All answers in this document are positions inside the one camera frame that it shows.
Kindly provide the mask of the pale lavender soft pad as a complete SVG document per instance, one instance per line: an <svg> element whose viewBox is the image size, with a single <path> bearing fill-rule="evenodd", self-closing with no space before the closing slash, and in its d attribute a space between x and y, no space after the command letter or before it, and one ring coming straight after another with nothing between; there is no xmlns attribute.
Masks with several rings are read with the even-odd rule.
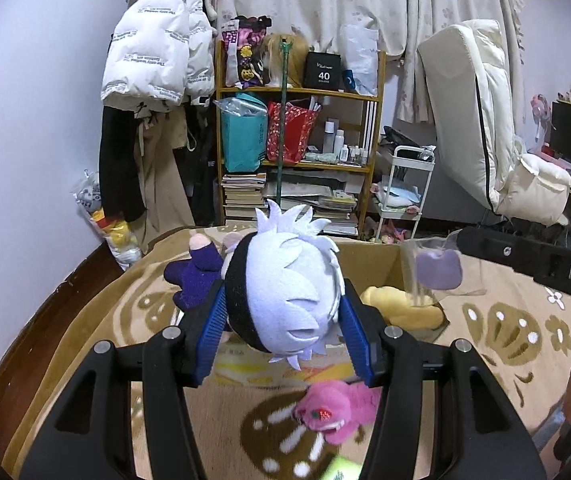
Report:
<svg viewBox="0 0 571 480"><path fill-rule="evenodd" d="M404 286L415 306L427 307L450 296L485 294L481 260L460 251L458 234L412 238L400 245Z"/></svg>

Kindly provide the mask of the green tissue pack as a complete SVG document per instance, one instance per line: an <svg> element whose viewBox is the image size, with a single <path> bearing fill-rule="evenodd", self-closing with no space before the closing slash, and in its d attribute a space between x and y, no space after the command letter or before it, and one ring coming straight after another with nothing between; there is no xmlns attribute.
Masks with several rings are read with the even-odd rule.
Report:
<svg viewBox="0 0 571 480"><path fill-rule="evenodd" d="M336 455L329 463L320 480L358 480L363 465L346 457Z"/></svg>

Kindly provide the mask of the pink bear plush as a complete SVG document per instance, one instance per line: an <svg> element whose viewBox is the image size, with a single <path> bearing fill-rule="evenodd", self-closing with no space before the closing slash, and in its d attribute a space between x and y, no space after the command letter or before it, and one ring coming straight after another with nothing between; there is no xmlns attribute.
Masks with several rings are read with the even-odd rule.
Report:
<svg viewBox="0 0 571 480"><path fill-rule="evenodd" d="M382 389L363 382L316 382L295 405L294 418L311 431L320 432L331 445L351 439L361 426L374 423Z"/></svg>

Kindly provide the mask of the yellow bear plush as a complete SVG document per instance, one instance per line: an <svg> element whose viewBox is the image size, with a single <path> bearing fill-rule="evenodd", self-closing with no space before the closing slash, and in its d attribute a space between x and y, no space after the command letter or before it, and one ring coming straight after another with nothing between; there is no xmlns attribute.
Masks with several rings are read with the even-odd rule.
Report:
<svg viewBox="0 0 571 480"><path fill-rule="evenodd" d="M376 308L387 325L403 330L437 330L446 316L438 302L427 295L413 296L393 286L368 287L360 295L366 306Z"/></svg>

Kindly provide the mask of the white-haired purple doll plush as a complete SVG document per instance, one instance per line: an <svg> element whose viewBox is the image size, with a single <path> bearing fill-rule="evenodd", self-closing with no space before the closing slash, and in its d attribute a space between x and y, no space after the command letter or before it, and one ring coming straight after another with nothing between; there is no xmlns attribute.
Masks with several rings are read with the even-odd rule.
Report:
<svg viewBox="0 0 571 480"><path fill-rule="evenodd" d="M224 252L203 234L191 237L189 257L167 263L164 280L179 287L174 303L188 312L205 303L220 278L230 329L270 361L300 370L339 342L340 248L323 234L330 221L315 218L313 209L267 205L255 210L256 230L230 233Z"/></svg>

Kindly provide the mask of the plastic bag of toys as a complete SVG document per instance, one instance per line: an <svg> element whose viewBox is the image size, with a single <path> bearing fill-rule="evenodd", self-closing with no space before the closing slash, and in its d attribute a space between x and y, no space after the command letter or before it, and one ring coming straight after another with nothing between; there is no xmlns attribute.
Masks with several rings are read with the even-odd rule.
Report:
<svg viewBox="0 0 571 480"><path fill-rule="evenodd" d="M84 177L72 188L72 196L82 215L107 243L122 270L127 270L142 257L141 248L127 222L122 218L109 218L104 212L99 176L95 171L84 171Z"/></svg>

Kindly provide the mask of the open cardboard box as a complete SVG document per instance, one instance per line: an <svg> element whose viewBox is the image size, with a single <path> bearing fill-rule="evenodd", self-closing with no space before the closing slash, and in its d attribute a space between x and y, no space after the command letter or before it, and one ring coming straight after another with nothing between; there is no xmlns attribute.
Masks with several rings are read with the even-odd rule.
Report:
<svg viewBox="0 0 571 480"><path fill-rule="evenodd" d="M339 262L345 278L361 294L370 286L404 287L400 247L337 238ZM299 362L295 370L286 361L272 363L270 356L248 347L232 335L218 349L212 378L223 386L249 388L305 387L325 380L354 382L357 376L344 344Z"/></svg>

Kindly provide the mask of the stack of books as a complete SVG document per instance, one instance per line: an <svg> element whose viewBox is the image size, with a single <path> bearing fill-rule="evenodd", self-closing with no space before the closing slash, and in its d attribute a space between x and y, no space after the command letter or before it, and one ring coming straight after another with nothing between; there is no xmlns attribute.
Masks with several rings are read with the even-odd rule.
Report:
<svg viewBox="0 0 571 480"><path fill-rule="evenodd" d="M328 170L316 166L262 167L254 174L225 174L220 182L227 222L254 221L258 209L268 210L273 200L282 210L302 206L330 224L325 232L359 237L359 207L365 174L357 168Z"/></svg>

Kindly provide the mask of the wooden bookshelf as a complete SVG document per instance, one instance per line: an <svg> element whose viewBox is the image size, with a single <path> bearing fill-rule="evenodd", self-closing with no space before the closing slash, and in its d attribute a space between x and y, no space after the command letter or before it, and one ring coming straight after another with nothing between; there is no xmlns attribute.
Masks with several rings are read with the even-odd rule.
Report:
<svg viewBox="0 0 571 480"><path fill-rule="evenodd" d="M268 126L266 130L266 154L260 166L276 168L278 172L286 167L317 171L343 171L361 174L363 183L357 194L353 210L357 214L356 235L361 237L369 204L370 187L374 174L375 155L379 147L382 104L386 73L386 53L378 52L377 82L375 96L361 96L358 93L329 91L323 89L274 87L249 87L246 93L257 96L268 103ZM335 131L344 132L344 143L354 140L357 148L367 152L357 162L314 162L305 157L305 150L313 145L314 132L325 129L325 122L318 112L305 112L303 103L318 104L322 99L339 99L361 104L361 119L358 124L338 122Z"/></svg>

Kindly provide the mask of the beige trench coat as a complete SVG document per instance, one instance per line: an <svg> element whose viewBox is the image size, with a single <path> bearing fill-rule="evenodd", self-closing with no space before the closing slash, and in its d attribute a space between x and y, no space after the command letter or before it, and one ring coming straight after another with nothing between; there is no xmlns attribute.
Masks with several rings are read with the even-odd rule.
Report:
<svg viewBox="0 0 571 480"><path fill-rule="evenodd" d="M194 226L174 151L188 145L185 109L144 118L138 129L135 160L144 213L129 223L144 252L168 232Z"/></svg>

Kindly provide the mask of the floral curtain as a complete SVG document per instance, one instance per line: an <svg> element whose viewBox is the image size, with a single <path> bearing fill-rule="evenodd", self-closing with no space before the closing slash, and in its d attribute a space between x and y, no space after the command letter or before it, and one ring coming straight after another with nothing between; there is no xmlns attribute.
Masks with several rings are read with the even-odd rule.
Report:
<svg viewBox="0 0 571 480"><path fill-rule="evenodd" d="M239 15L272 19L274 32L297 32L322 51L339 49L340 29L359 24L378 30L379 44L389 58L404 61L398 87L397 118L427 122L431 118L427 86L417 48L435 32L468 20L498 22L506 70L511 84L513 114L524 118L522 0L213 0L218 19Z"/></svg>

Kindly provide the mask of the black box marked 40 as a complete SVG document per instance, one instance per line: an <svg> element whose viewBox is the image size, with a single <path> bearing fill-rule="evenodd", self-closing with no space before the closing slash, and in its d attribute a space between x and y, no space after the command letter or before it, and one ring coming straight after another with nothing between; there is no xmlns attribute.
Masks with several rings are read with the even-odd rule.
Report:
<svg viewBox="0 0 571 480"><path fill-rule="evenodd" d="M342 62L338 54L310 51L304 66L303 87L337 91L342 79Z"/></svg>

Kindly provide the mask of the teal bag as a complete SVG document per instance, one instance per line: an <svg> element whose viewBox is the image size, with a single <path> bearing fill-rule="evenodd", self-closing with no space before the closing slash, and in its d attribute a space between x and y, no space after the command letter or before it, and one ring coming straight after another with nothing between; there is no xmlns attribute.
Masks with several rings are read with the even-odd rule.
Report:
<svg viewBox="0 0 571 480"><path fill-rule="evenodd" d="M217 100L222 116L224 165L228 172L258 170L265 158L268 107L252 94Z"/></svg>

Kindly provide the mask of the green pole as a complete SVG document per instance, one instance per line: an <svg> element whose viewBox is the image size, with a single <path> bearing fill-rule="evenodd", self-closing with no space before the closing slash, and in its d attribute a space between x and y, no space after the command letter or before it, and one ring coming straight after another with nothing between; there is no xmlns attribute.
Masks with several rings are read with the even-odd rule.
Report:
<svg viewBox="0 0 571 480"><path fill-rule="evenodd" d="M286 136L286 113L287 113L287 71L289 70L289 54L292 47L290 41L281 40L282 74L281 74L281 101L279 106L279 131L278 131L278 158L277 158L277 182L276 203L281 204L282 198L282 171L284 171L284 137Z"/></svg>

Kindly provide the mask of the white puffer jacket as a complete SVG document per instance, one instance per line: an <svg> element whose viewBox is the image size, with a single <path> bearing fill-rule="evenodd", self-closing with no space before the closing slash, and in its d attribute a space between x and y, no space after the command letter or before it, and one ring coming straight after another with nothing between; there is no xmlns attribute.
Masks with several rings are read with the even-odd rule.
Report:
<svg viewBox="0 0 571 480"><path fill-rule="evenodd" d="M203 0L137 0L114 29L101 100L135 113L206 100L215 90L213 53Z"/></svg>

